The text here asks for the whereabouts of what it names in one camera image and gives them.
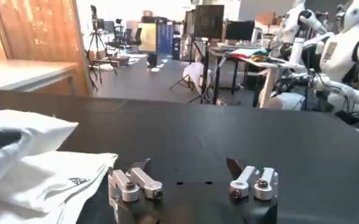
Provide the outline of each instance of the white humanoid robot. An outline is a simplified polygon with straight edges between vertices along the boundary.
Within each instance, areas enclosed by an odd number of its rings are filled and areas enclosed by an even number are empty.
[[[335,112],[345,111],[359,118],[359,90],[347,85],[356,75],[359,89],[359,0],[340,5],[336,17],[340,33],[328,38],[325,44],[318,43],[316,52],[321,53],[321,71],[311,82],[315,90],[329,93],[327,101],[334,106]],[[300,103],[298,100],[303,100],[299,94],[283,93],[272,98],[270,107],[299,110],[300,107],[292,106]]]
[[[299,35],[304,25],[312,28],[320,35],[327,33],[327,29],[323,23],[317,19],[316,14],[309,9],[305,9],[305,1],[306,0],[294,1],[293,8],[286,13],[283,19],[277,42],[273,43],[273,45],[282,44],[280,53],[285,60],[288,60],[294,39]]]

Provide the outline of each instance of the floor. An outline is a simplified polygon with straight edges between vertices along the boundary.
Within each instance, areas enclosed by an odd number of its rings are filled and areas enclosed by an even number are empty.
[[[112,97],[123,99],[140,99],[165,102],[188,103],[198,96],[196,90],[192,91],[180,85],[172,90],[171,85],[182,78],[183,70],[189,65],[188,62],[172,60],[165,55],[159,55],[159,68],[152,71],[146,66],[145,55],[130,55],[130,64],[117,69],[116,76],[109,66],[101,69],[102,84],[97,83],[96,97]],[[227,61],[221,69],[220,86],[231,86],[234,64]],[[237,83],[243,82],[243,72],[238,73]],[[252,106],[253,92],[242,88],[235,95],[230,91],[220,91],[219,99],[228,105]]]

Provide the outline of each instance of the black monitor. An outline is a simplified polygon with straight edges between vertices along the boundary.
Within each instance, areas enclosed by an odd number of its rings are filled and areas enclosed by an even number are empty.
[[[194,10],[186,12],[184,33],[187,35],[194,34]]]
[[[228,21],[226,29],[227,40],[248,40],[252,38],[255,21]]]
[[[114,21],[104,21],[104,30],[114,33]]]

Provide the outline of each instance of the white fabric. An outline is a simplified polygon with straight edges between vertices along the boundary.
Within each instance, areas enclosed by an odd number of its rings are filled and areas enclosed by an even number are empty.
[[[79,187],[78,191],[69,195],[49,213],[34,211],[0,201],[0,223],[76,223],[84,203],[96,193],[102,179],[105,177],[106,170],[113,165],[118,157],[116,154],[92,155],[70,152],[51,152],[46,154],[47,156],[32,156],[35,158],[29,158],[28,160],[35,160],[32,163],[45,160],[45,166],[47,168],[52,167],[51,169],[58,172],[60,176],[63,175],[62,171],[65,171],[69,175],[72,172],[74,177],[84,177],[85,172],[96,170],[99,166],[98,164],[102,168],[99,169],[99,172],[96,172],[96,176],[87,184],[81,184],[83,187]],[[60,163],[67,158],[72,159],[67,163]],[[72,166],[75,167],[72,168],[73,171],[67,171]]]
[[[0,130],[20,131],[20,141],[0,148],[0,179],[22,157],[57,150],[78,123],[37,113],[0,111]]]
[[[200,83],[199,79],[203,74],[204,74],[204,65],[201,62],[194,62],[183,70],[183,77],[186,77],[186,75],[190,76],[190,79],[193,81],[199,95],[202,94],[201,87],[199,87],[199,83]],[[210,70],[208,70],[208,74],[209,75],[208,75],[207,83],[210,83]]]
[[[0,181],[0,201],[49,213],[106,173],[116,158],[71,152],[24,157]]]

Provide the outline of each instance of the screw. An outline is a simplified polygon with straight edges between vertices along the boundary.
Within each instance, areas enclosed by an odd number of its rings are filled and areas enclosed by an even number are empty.
[[[128,182],[126,182],[125,187],[127,190],[132,190],[133,188],[136,187],[136,184],[131,181],[128,181]]]
[[[269,186],[269,183],[265,180],[258,180],[258,186],[259,188],[267,188]]]
[[[160,199],[163,196],[163,191],[154,191],[154,199]]]
[[[231,194],[232,194],[233,199],[235,199],[235,200],[241,199],[241,193],[239,191],[234,190],[231,192]]]

